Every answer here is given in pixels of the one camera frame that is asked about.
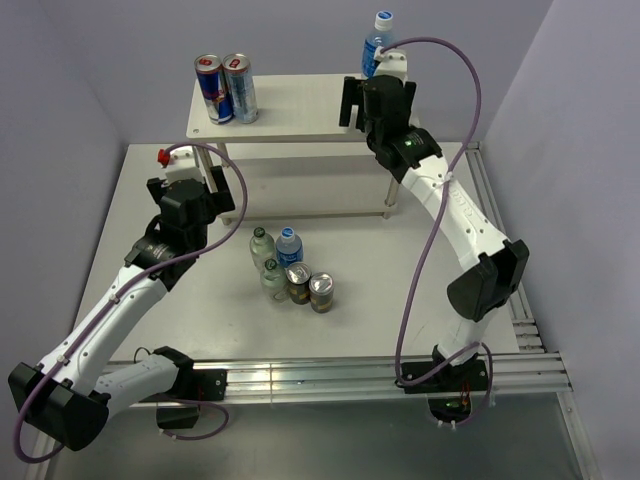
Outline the sports drink bottle blue label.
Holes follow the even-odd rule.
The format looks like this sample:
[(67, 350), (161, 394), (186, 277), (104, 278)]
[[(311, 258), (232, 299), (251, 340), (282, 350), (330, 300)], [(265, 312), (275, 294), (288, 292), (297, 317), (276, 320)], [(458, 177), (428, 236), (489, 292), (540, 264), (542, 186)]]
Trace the sports drink bottle blue label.
[(293, 228), (285, 227), (281, 230), (275, 247), (277, 260), (284, 268), (303, 261), (303, 242)]

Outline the black gold coffee can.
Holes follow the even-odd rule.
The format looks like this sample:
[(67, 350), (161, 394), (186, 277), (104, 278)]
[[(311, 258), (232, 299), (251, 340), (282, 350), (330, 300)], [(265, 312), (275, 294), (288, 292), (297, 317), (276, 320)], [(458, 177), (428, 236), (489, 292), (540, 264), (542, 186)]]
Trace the black gold coffee can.
[(310, 301), (309, 281), (312, 276), (309, 266), (304, 262), (295, 262), (285, 268), (285, 273), (290, 299), (298, 305), (308, 303)]
[(334, 296), (334, 279), (327, 272), (318, 272), (309, 280), (311, 307), (316, 313), (331, 310)]

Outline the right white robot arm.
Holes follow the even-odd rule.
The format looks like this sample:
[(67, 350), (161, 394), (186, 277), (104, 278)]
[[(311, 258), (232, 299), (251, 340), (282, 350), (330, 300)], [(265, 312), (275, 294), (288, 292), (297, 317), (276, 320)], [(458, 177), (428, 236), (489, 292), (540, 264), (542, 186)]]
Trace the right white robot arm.
[(458, 258), (462, 273), (446, 289), (454, 322), (434, 347), (431, 372), (422, 376), (396, 372), (403, 386), (433, 377), (438, 386), (452, 390), (476, 363), (494, 311), (517, 290), (529, 249), (521, 240), (509, 240), (489, 221), (455, 179), (454, 166), (440, 145), (427, 130), (411, 124), (415, 91), (415, 83), (390, 75), (347, 76), (339, 124), (365, 133), (377, 162), (433, 217), (433, 231), (445, 236)]

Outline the water bottle blue label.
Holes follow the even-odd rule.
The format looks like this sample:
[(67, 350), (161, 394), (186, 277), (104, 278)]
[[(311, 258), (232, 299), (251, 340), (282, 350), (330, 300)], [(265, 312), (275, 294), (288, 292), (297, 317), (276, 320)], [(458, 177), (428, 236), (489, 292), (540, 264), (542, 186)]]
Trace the water bottle blue label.
[(394, 42), (393, 20), (394, 15), (389, 10), (376, 13), (373, 30), (366, 36), (363, 44), (360, 69), (364, 78), (370, 78), (375, 73), (377, 48)]

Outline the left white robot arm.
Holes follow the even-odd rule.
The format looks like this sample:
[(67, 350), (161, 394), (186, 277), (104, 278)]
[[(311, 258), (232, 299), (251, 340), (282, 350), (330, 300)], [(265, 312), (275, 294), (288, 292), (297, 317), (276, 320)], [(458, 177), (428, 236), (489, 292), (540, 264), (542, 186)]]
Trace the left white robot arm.
[(148, 180), (160, 212), (125, 257), (109, 290), (51, 353), (34, 366), (20, 363), (10, 373), (19, 410), (14, 450), (24, 462), (34, 460), (21, 448), (24, 424), (53, 438), (59, 448), (79, 451), (112, 417), (142, 400), (202, 405), (193, 360), (171, 347), (157, 348), (143, 361), (110, 374), (103, 370), (133, 327), (210, 251), (209, 225), (234, 210), (222, 168), (209, 172), (212, 186), (195, 166)]

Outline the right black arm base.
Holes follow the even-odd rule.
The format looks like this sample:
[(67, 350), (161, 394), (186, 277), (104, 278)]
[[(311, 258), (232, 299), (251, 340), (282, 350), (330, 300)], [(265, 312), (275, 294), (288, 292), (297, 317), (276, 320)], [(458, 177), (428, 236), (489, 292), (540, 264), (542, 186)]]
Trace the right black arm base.
[(426, 394), (429, 412), (436, 424), (455, 428), (472, 417), (473, 394), (485, 394), (477, 407), (489, 404), (493, 387), (492, 368), (474, 355), (463, 365), (447, 365), (420, 384), (407, 385), (407, 382), (426, 374), (436, 364), (435, 360), (403, 362), (402, 381), (395, 380), (395, 385), (407, 395)]

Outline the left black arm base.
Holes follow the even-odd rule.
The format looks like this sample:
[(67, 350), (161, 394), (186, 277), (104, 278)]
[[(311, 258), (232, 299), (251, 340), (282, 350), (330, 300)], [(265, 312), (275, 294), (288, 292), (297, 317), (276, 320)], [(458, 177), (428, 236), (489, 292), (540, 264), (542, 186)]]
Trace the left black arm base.
[[(166, 435), (181, 440), (201, 440), (222, 432), (230, 420), (228, 410), (220, 405), (225, 397), (227, 371), (214, 369), (198, 370), (181, 391), (168, 391), (156, 396), (155, 420), (157, 427)], [(205, 415), (218, 415), (221, 422), (207, 433), (189, 434)]]

